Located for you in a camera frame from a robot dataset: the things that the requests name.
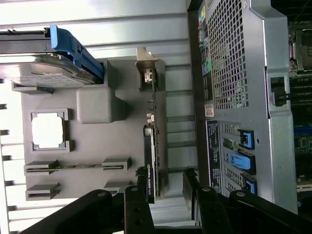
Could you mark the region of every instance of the blue latch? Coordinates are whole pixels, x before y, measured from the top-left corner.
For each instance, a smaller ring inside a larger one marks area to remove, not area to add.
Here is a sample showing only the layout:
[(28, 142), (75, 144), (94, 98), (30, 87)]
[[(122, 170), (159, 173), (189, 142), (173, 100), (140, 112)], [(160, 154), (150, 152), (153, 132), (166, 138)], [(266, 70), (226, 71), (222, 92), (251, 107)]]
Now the blue latch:
[(250, 183), (249, 181), (246, 180), (246, 187), (252, 194), (255, 194), (255, 186), (253, 183)]
[(104, 79), (104, 66), (67, 30), (50, 26), (51, 47), (56, 51), (67, 52), (73, 57), (77, 68), (86, 68), (100, 79)]
[(248, 172), (251, 175), (256, 174), (255, 156), (245, 151), (228, 153), (229, 164)]
[(238, 153), (229, 153), (229, 163), (240, 169), (249, 170), (251, 168), (249, 158)]
[(257, 181), (247, 173), (242, 173), (240, 175), (242, 176), (244, 181), (243, 189), (246, 189), (252, 194), (257, 195)]
[(240, 144), (239, 146), (254, 150), (254, 132), (252, 130), (239, 129), (240, 132)]

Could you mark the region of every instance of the colored audio port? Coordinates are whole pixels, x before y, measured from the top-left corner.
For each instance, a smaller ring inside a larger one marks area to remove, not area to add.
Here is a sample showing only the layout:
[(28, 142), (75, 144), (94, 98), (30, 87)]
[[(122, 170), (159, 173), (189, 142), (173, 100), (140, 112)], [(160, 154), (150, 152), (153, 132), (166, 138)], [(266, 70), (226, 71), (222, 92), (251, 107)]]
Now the colored audio port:
[(211, 60), (206, 59), (206, 61), (202, 64), (201, 68), (203, 76), (206, 75), (208, 72), (210, 72), (212, 70)]
[(257, 195), (257, 181), (247, 173), (242, 173), (241, 176), (243, 177), (243, 189)]
[(240, 147), (248, 150), (254, 150), (254, 132), (252, 130), (239, 129)]
[(247, 152), (228, 153), (229, 164), (246, 171), (251, 175), (256, 174), (255, 156)]

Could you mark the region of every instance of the black metal frame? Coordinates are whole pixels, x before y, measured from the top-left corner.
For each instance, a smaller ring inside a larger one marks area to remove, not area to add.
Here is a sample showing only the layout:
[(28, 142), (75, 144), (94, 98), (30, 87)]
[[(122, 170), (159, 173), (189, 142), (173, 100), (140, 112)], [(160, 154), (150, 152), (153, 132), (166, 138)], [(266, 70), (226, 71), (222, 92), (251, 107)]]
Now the black metal frame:
[(36, 223), (21, 234), (262, 234), (310, 233), (312, 223), (248, 191), (230, 198), (200, 186), (194, 169), (183, 173), (183, 195), (197, 226), (155, 227), (146, 195), (146, 168), (138, 169), (138, 186), (114, 197), (94, 190)]
[(202, 0), (187, 1), (187, 19), (191, 52), (191, 70), (199, 182), (201, 185), (209, 185), (205, 101), (200, 61), (200, 48), (198, 43), (198, 10), (201, 6), (201, 3)]

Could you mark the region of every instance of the screw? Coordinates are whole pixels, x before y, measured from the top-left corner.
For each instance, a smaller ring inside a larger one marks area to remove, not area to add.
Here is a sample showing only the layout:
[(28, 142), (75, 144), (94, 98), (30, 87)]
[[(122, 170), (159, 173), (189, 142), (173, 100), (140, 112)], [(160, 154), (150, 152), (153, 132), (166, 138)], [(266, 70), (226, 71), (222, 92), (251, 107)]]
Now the screw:
[(106, 192), (102, 192), (102, 193), (97, 194), (97, 196), (105, 196), (105, 195), (106, 195)]
[(291, 63), (291, 70), (296, 71), (297, 70), (297, 65), (294, 63)]
[(210, 191), (210, 188), (205, 187), (205, 188), (203, 188), (203, 191), (205, 191), (205, 192), (209, 192), (209, 191)]
[(238, 192), (236, 195), (239, 196), (239, 197), (244, 197), (244, 196), (246, 196), (246, 194), (244, 194), (243, 192)]

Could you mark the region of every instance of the metal side panel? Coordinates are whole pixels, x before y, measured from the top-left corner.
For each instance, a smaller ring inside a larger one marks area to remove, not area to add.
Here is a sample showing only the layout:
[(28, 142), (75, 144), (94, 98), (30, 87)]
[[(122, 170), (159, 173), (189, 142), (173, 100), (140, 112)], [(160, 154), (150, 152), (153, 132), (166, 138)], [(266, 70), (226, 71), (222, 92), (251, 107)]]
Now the metal side panel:
[(269, 0), (215, 0), (206, 13), (214, 117), (254, 131), (258, 195), (297, 213), (290, 103), (273, 106), (271, 79), (289, 92), (287, 19)]
[(167, 117), (192, 115), (194, 115), (192, 96), (167, 97)]
[[(170, 24), (171, 27), (162, 27), (163, 24)], [(107, 43), (123, 43), (133, 41), (152, 40), (173, 40), (186, 39), (187, 29), (183, 27), (187, 21), (183, 14), (164, 15), (163, 17), (139, 17), (134, 19), (111, 19), (98, 22), (81, 22), (62, 24), (61, 28), (70, 31), (83, 45), (99, 45)], [(40, 26), (14, 26), (17, 31), (43, 30), (49, 23)], [(7, 30), (10, 27), (1, 27), (0, 30)], [(140, 34), (140, 31), (149, 31), (147, 34)]]
[(167, 69), (166, 71), (166, 90), (191, 90), (192, 74), (189, 66), (179, 67), (177, 69)]
[[(178, 14), (186, 11), (185, 1), (181, 0), (92, 0), (73, 4), (70, 1), (61, 0), (23, 0), (4, 1), (1, 3), (1, 25), (38, 25), (45, 22), (66, 23), (72, 20), (104, 20), (110, 18), (126, 18), (159, 14)], [(18, 12), (20, 9), (28, 9), (20, 17), (12, 17), (10, 12)]]

